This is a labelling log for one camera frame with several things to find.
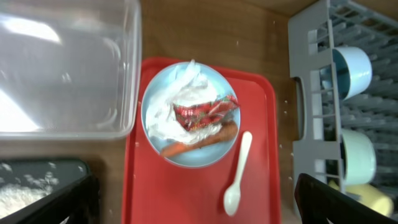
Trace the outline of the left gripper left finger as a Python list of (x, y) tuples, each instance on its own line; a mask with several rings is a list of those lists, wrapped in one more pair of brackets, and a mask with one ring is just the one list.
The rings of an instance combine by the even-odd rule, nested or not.
[(99, 223), (100, 184), (90, 174), (6, 216), (6, 224)]

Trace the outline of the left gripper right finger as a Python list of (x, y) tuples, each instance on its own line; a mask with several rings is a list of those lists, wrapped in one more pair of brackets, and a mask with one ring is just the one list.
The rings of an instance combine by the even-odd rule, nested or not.
[(303, 224), (397, 224), (308, 174), (299, 175), (294, 196)]

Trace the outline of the yellow plastic cup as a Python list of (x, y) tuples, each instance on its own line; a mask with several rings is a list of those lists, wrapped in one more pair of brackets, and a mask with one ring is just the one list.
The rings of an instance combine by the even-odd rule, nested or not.
[(381, 215), (390, 217), (394, 211), (394, 202), (390, 196), (368, 183), (346, 184), (345, 190), (347, 196), (352, 196), (359, 203)]

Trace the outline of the mint green bowl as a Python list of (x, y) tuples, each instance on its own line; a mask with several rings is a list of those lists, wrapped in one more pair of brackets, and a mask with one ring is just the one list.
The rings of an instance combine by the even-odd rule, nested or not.
[(363, 133), (342, 129), (345, 156), (345, 184), (370, 183), (376, 175), (376, 153), (371, 140)]

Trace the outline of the white rice pile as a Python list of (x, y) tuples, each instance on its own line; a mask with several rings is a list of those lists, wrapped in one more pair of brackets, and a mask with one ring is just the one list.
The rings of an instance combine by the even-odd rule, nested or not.
[(1, 218), (50, 195), (60, 180), (54, 162), (22, 166), (1, 163)]

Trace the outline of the white plastic spoon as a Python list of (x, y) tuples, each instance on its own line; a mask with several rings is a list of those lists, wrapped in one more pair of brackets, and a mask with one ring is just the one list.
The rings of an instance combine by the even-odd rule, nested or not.
[(241, 199), (241, 180), (251, 148), (251, 143), (252, 134), (249, 131), (245, 131), (241, 139), (238, 163), (236, 166), (236, 174), (234, 176), (233, 183), (226, 189), (223, 196), (224, 210), (230, 217), (236, 214), (239, 207), (239, 202)]

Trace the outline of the orange carrot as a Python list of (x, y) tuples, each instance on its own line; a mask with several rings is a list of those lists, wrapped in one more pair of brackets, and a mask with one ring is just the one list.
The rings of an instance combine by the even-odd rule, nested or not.
[(228, 121), (222, 124), (220, 131), (214, 135), (196, 142), (195, 144), (184, 144), (182, 142), (175, 142), (162, 149), (160, 155), (162, 157), (173, 157), (183, 154), (194, 149), (210, 146), (219, 142), (230, 141), (238, 133), (238, 126), (234, 121)]

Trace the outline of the large light blue plate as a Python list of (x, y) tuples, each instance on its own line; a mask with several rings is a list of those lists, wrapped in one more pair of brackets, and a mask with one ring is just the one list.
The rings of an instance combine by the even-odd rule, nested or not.
[[(141, 120), (144, 133), (154, 151), (175, 142), (195, 144), (218, 133), (222, 124), (234, 121), (241, 124), (240, 106), (228, 113), (219, 123), (205, 128), (186, 131), (176, 120), (173, 104), (193, 106), (216, 101), (226, 95), (237, 96), (233, 87), (220, 72), (192, 60), (173, 63), (159, 72), (149, 82), (142, 99)], [(205, 167), (218, 162), (232, 148), (237, 136), (230, 141), (194, 149), (166, 160), (182, 167)]]

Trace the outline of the small light blue bowl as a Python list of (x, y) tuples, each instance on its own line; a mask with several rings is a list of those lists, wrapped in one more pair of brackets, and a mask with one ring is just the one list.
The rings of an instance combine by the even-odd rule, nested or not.
[(364, 92), (373, 78), (371, 61), (358, 47), (335, 47), (332, 50), (340, 100)]

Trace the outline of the red snack wrapper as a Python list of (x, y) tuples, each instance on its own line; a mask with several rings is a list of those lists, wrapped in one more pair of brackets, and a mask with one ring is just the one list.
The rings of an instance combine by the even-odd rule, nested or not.
[(193, 106), (173, 104), (176, 120), (188, 132), (219, 123), (228, 113), (238, 108), (238, 100), (233, 95)]

